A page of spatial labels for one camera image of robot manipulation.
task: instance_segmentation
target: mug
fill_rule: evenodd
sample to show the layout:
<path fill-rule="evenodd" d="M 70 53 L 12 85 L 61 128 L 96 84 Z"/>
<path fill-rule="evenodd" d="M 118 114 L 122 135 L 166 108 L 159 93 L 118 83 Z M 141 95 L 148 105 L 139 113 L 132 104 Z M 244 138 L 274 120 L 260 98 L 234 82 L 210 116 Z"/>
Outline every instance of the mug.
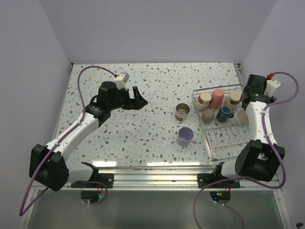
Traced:
<path fill-rule="evenodd" d="M 208 124 L 214 119 L 214 112 L 212 110 L 205 110 L 201 115 L 201 120 Z"/>
<path fill-rule="evenodd" d="M 194 132 L 191 128 L 182 127 L 178 132 L 178 144 L 180 146 L 187 146 L 193 139 Z"/>
<path fill-rule="evenodd" d="M 233 118 L 234 114 L 231 113 L 232 110 L 228 106 L 223 106 L 219 109 L 216 118 L 219 122 L 226 122 L 229 118 Z"/>

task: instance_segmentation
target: speckled tabletop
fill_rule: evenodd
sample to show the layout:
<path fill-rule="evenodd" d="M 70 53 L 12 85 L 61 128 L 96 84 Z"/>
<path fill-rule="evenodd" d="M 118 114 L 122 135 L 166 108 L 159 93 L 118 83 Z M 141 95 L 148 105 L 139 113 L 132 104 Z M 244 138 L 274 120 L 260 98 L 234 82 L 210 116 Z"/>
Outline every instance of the speckled tabletop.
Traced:
<path fill-rule="evenodd" d="M 138 86 L 149 104 L 140 111 L 112 111 L 111 117 L 98 130 L 81 142 L 67 164 L 89 162 L 97 167 L 108 166 L 174 166 L 205 165 L 211 162 L 192 105 L 192 91 L 219 85 L 237 84 L 232 63 L 136 63 L 98 64 L 115 73 L 130 75 L 127 87 Z M 77 76 L 82 68 L 75 64 L 71 73 L 61 118 L 59 135 L 81 113 L 77 92 Z M 88 69 L 81 77 L 85 103 L 97 94 L 101 82 L 113 76 L 100 69 Z M 187 120 L 175 119 L 175 107 L 186 103 L 191 111 Z M 177 144 L 177 132 L 188 126 L 194 138 L 187 147 Z"/>

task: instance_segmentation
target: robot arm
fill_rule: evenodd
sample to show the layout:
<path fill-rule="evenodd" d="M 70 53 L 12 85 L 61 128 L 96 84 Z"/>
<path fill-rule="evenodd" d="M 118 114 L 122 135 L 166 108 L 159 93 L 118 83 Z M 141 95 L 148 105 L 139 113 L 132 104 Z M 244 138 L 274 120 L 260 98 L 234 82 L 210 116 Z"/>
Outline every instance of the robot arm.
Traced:
<path fill-rule="evenodd" d="M 57 145 L 56 150 L 50 154 L 39 170 L 35 177 L 36 181 L 53 191 L 58 191 L 69 182 L 98 180 L 98 169 L 93 165 L 82 163 L 76 167 L 67 167 L 66 161 L 78 144 L 110 117 L 112 110 L 118 108 L 140 110 L 148 104 L 137 87 L 132 88 L 134 98 L 129 97 L 129 91 L 126 89 L 128 79 L 127 73 L 121 73 L 114 82 L 103 82 L 99 87 L 98 95 L 94 96 L 96 102 L 94 98 L 91 100 L 86 106 L 85 114 L 81 114 L 74 124 L 45 146 L 36 145 L 31 152 L 30 177 L 45 155 Z M 65 137 L 59 144 L 58 140 L 63 136 Z"/>
<path fill-rule="evenodd" d="M 259 75 L 250 75 L 242 94 L 242 108 L 246 111 L 250 125 L 250 141 L 241 151 L 236 160 L 220 163 L 210 176 L 210 182 L 237 176 L 251 177 L 255 180 L 271 181 L 280 163 L 272 151 L 264 135 L 262 112 L 265 125 L 271 140 L 281 158 L 285 156 L 285 149 L 277 145 L 273 136 L 269 108 L 264 108 L 276 101 L 272 95 L 280 86 L 276 80 L 266 79 Z"/>

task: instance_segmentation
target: lavender cup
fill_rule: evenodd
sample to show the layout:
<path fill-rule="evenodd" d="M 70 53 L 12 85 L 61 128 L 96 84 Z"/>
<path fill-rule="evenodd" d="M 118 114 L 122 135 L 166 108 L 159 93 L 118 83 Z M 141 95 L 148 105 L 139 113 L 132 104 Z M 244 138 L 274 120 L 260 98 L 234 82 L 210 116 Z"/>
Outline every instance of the lavender cup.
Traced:
<path fill-rule="evenodd" d="M 178 132 L 178 144 L 187 146 L 194 137 L 194 132 L 188 127 L 182 127 Z"/>

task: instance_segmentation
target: cup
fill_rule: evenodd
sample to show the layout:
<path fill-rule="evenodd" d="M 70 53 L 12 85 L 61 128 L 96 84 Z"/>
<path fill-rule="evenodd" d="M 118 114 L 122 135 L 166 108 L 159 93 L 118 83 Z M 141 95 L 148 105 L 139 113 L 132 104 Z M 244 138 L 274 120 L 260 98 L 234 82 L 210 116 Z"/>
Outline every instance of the cup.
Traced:
<path fill-rule="evenodd" d="M 175 117 L 178 121 L 184 121 L 190 112 L 190 107 L 187 104 L 178 104 L 176 106 Z"/>
<path fill-rule="evenodd" d="M 237 117 L 242 124 L 249 125 L 249 118 L 245 110 L 238 112 Z"/>
<path fill-rule="evenodd" d="M 230 107 L 231 110 L 237 108 L 241 96 L 242 96 L 241 92 L 231 92 L 230 95 L 225 100 L 224 105 Z"/>
<path fill-rule="evenodd" d="M 223 106 L 219 109 L 216 118 L 219 122 L 226 122 L 229 118 L 233 118 L 234 114 L 231 113 L 232 110 L 228 106 Z"/>
<path fill-rule="evenodd" d="M 209 103 L 212 99 L 212 96 L 208 92 L 202 92 L 198 99 L 196 100 L 196 107 L 198 110 L 204 111 L 206 108 L 208 108 Z"/>
<path fill-rule="evenodd" d="M 187 146 L 194 137 L 194 132 L 188 127 L 182 127 L 178 132 L 178 144 Z"/>
<path fill-rule="evenodd" d="M 214 112 L 210 109 L 205 110 L 202 115 L 201 115 L 201 120 L 205 123 L 208 124 L 214 119 Z"/>
<path fill-rule="evenodd" d="M 224 100 L 224 91 L 223 89 L 217 88 L 212 93 L 212 100 L 210 102 L 210 108 L 219 109 Z"/>

